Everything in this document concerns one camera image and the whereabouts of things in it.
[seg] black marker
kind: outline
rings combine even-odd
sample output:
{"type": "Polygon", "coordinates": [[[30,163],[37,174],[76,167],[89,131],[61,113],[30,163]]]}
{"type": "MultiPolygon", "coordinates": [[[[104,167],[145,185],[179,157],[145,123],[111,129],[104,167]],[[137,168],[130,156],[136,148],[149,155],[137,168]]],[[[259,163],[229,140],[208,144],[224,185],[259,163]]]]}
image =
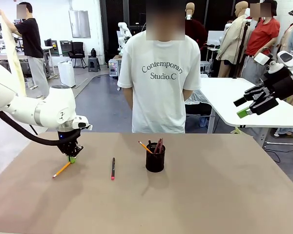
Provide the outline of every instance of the black marker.
{"type": "Polygon", "coordinates": [[[113,161],[112,161],[112,175],[111,175],[111,179],[112,180],[115,179],[115,158],[113,158],[113,161]]]}

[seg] pen holder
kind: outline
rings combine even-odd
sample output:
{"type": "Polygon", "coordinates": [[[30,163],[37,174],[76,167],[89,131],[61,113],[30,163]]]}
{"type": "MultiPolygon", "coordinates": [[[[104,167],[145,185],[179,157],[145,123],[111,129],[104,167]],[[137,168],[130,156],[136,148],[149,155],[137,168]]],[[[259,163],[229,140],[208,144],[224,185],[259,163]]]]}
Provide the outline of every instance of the pen holder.
{"type": "MultiPolygon", "coordinates": [[[[151,143],[147,145],[147,148],[154,152],[157,143],[151,143]]],[[[151,154],[148,151],[146,152],[146,169],[149,172],[161,172],[164,169],[165,162],[165,146],[162,148],[162,153],[151,154]]]]}

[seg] white box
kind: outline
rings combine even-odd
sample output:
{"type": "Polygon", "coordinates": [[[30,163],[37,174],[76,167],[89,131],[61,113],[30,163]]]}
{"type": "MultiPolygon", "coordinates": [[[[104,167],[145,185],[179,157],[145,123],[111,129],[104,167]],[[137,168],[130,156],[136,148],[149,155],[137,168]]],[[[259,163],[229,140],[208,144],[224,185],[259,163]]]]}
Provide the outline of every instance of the white box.
{"type": "Polygon", "coordinates": [[[71,61],[62,61],[58,63],[61,83],[68,87],[76,86],[73,63],[71,61]]]}

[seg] yellow pencil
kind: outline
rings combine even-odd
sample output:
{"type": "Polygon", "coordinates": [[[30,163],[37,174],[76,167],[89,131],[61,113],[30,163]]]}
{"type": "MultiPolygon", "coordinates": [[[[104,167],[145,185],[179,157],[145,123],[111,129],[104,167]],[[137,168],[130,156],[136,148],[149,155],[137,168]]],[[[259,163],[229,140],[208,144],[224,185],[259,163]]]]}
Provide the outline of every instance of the yellow pencil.
{"type": "Polygon", "coordinates": [[[55,177],[57,177],[62,171],[65,170],[66,167],[68,167],[70,165],[70,162],[68,162],[65,166],[62,167],[62,169],[60,169],[53,177],[52,179],[54,179],[55,177]]]}
{"type": "Polygon", "coordinates": [[[142,147],[143,148],[145,148],[149,153],[151,153],[151,154],[153,154],[152,152],[151,152],[151,150],[149,150],[141,141],[138,141],[141,145],[142,145],[142,147]]]}

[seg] hand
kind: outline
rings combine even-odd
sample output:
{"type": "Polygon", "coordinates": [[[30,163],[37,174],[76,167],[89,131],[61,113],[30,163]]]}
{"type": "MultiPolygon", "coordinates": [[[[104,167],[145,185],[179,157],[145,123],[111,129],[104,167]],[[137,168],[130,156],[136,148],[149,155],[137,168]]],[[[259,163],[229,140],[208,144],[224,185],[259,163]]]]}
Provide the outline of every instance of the hand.
{"type": "Polygon", "coordinates": [[[260,49],[259,51],[256,52],[256,54],[254,55],[254,58],[262,51],[262,49],[260,49]]]}
{"type": "Polygon", "coordinates": [[[0,15],[2,16],[2,15],[4,15],[4,12],[0,9],[0,15]]]}

